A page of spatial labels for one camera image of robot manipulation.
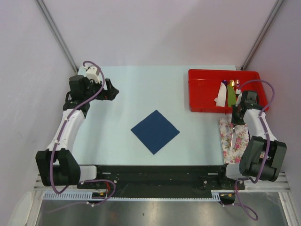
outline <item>floral placemat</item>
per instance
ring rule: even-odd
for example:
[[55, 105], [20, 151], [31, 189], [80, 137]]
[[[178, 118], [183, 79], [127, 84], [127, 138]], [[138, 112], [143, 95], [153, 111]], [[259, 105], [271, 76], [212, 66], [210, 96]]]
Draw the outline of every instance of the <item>floral placemat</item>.
[[221, 133], [221, 143], [222, 143], [222, 153], [224, 157], [224, 163], [238, 163], [243, 155], [248, 143], [248, 126], [236, 126], [236, 143], [232, 150], [231, 148], [231, 138], [233, 132], [233, 126], [231, 124], [231, 119], [220, 119], [219, 127]]

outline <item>light blue table surface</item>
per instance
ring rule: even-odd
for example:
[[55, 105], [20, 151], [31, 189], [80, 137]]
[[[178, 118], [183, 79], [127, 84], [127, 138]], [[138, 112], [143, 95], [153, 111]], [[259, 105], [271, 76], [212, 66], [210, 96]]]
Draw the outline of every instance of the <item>light blue table surface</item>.
[[[218, 120], [230, 115], [190, 111], [191, 68], [235, 70], [231, 65], [103, 67], [105, 77], [120, 93], [113, 101], [90, 103], [72, 151], [78, 164], [223, 164]], [[180, 133], [153, 155], [131, 128], [155, 110]]]

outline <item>red tray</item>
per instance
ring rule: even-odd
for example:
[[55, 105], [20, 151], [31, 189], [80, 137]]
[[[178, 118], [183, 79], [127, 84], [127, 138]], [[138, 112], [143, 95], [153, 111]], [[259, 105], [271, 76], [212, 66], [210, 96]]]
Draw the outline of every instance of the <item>red tray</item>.
[[[217, 97], [222, 80], [239, 79], [240, 84], [243, 84], [249, 80], [260, 79], [257, 72], [200, 69], [190, 69], [188, 77], [190, 110], [192, 112], [213, 113], [232, 113], [232, 107], [215, 106], [216, 102], [214, 99]], [[251, 82], [245, 85], [242, 88], [243, 90], [256, 91], [259, 96], [259, 104], [262, 106], [267, 105], [268, 101], [261, 82]]]

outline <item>wall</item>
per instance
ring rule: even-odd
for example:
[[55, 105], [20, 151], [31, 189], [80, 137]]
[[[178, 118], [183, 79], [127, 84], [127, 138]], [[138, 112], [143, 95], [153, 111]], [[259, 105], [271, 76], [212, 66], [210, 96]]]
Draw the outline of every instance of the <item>wall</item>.
[[0, 3], [0, 225], [27, 191], [44, 150], [59, 125], [67, 64], [33, 0]]
[[276, 0], [45, 0], [79, 66], [241, 66]]
[[258, 71], [276, 90], [267, 121], [279, 141], [286, 142], [283, 169], [301, 210], [300, 61], [301, 1], [288, 0], [259, 47], [248, 70]]

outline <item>blue cloth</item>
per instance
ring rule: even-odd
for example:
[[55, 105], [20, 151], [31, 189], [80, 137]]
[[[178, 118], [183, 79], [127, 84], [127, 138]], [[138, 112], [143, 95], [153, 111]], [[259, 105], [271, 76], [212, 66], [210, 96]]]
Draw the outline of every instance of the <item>blue cloth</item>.
[[133, 127], [131, 131], [153, 154], [180, 133], [157, 110]]

